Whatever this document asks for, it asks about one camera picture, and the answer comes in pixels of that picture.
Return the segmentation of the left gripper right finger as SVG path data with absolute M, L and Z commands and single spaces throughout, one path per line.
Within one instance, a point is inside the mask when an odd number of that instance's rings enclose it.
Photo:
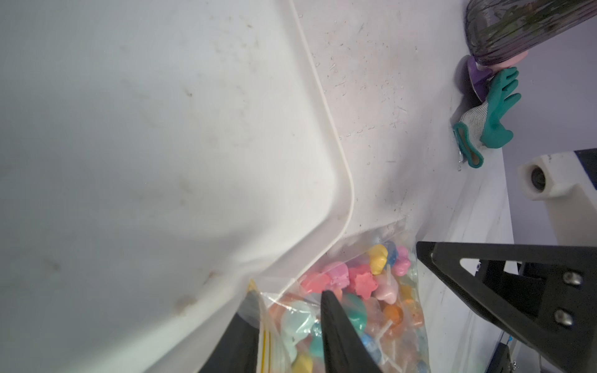
M 382 372 L 331 291 L 324 291 L 321 295 L 320 322 L 327 373 Z

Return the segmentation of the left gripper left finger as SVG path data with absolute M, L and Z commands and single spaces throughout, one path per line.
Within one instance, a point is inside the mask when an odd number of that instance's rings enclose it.
M 255 373 L 260 330 L 236 314 L 200 373 Z

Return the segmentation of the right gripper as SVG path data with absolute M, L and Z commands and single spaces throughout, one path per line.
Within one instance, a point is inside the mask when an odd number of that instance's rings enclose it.
M 563 372 L 596 370 L 596 149 L 519 166 L 560 246 L 427 242 L 422 262 L 469 308 Z

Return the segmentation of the small ziploc bag of candies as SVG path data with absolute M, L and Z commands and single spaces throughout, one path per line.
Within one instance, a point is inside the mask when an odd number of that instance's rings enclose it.
M 323 372 L 321 295 L 332 292 L 383 372 L 429 372 L 414 238 L 403 221 L 339 240 L 294 277 L 262 275 L 256 306 L 239 315 L 259 329 L 255 372 Z

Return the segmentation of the green rubber glove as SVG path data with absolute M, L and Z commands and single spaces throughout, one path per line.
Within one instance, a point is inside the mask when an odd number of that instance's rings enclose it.
M 485 101 L 464 113 L 452 126 L 460 152 L 469 167 L 479 169 L 484 164 L 488 149 L 501 149 L 514 138 L 512 131 L 502 124 L 503 116 L 516 105 L 522 95 L 516 67 L 501 70 L 490 81 Z

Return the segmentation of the white plastic tray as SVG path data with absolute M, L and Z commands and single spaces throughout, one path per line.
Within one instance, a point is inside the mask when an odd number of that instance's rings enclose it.
M 291 1 L 2 2 L 2 371 L 200 371 L 353 197 Z

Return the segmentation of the purple pink object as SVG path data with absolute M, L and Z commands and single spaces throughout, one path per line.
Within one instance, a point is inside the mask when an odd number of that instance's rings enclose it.
M 479 65 L 473 56 L 468 56 L 466 59 L 466 67 L 471 87 L 476 94 L 477 99 L 483 103 L 487 99 L 490 82 L 493 77 L 501 70 L 515 67 L 519 62 L 526 58 L 528 54 L 528 51 L 524 51 L 505 62 L 490 66 Z

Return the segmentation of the dark glass vase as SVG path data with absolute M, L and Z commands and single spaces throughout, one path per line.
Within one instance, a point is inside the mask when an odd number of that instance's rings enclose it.
M 596 0 L 470 1 L 466 43 L 480 65 L 497 65 L 596 16 Z

